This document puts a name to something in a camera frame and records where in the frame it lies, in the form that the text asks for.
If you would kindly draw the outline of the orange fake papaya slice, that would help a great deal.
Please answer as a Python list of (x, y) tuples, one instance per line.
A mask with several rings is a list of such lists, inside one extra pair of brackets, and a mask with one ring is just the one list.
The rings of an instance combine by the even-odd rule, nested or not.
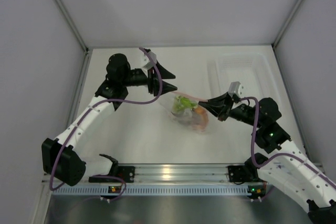
[(199, 131), (205, 131), (209, 122), (206, 110), (198, 106), (193, 109), (193, 112), (195, 120), (194, 127)]

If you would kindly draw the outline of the green fake celery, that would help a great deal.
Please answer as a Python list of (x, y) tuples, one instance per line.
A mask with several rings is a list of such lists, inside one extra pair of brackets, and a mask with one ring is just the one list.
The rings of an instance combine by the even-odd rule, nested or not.
[(178, 95), (174, 98), (172, 112), (173, 113), (182, 113), (187, 109), (193, 109), (197, 107), (197, 102), (193, 101), (187, 97)]

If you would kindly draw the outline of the clear zip top bag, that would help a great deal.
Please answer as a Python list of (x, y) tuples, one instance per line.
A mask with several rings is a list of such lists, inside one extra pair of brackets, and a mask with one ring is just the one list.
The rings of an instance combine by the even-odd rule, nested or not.
[(204, 99), (178, 91), (169, 92), (158, 99), (170, 120), (179, 127), (202, 135), (218, 132), (218, 126), (209, 112), (199, 105)]

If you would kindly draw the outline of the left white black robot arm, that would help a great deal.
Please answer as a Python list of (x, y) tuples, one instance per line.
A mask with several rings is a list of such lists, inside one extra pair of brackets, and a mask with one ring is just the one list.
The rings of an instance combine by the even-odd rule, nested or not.
[(85, 110), (55, 139), (47, 138), (43, 141), (43, 170), (50, 175), (50, 190), (56, 190), (53, 186), (55, 178), (68, 186), (78, 184), (86, 176), (102, 176), (108, 182), (116, 180), (119, 174), (117, 160), (106, 154), (100, 154), (93, 160), (80, 157), (85, 143), (92, 141), (93, 132), (121, 104), (129, 103), (126, 99), (128, 87), (148, 88), (154, 99), (145, 101), (145, 105), (153, 103), (161, 95), (177, 90), (176, 86), (166, 82), (176, 76), (157, 61), (151, 50), (142, 48), (141, 51), (145, 56), (142, 67), (135, 69), (131, 69), (126, 55), (112, 55), (106, 67), (105, 80)]

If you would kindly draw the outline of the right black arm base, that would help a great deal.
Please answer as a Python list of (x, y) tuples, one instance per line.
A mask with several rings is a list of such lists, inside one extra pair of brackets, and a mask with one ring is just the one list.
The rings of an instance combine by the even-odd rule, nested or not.
[(234, 184), (243, 184), (248, 182), (249, 175), (243, 165), (230, 165), (227, 167), (229, 181)]

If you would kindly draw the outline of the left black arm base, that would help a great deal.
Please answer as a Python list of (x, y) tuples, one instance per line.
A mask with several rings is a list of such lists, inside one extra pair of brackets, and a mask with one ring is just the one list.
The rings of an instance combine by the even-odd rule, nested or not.
[(124, 166), (124, 165), (113, 165), (107, 175), (94, 175), (89, 177), (90, 183), (117, 183), (116, 177), (122, 179), (126, 183), (133, 183), (135, 176), (135, 167), (134, 166)]

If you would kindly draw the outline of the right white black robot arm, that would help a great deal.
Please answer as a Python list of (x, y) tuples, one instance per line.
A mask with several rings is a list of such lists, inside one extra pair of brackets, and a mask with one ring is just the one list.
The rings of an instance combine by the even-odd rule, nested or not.
[(251, 157), (245, 174), (250, 180), (270, 183), (295, 201), (312, 223), (335, 223), (335, 182), (330, 180), (299, 149), (290, 135), (277, 123), (281, 118), (272, 98), (240, 98), (225, 94), (199, 105), (219, 121), (228, 118), (253, 127)]

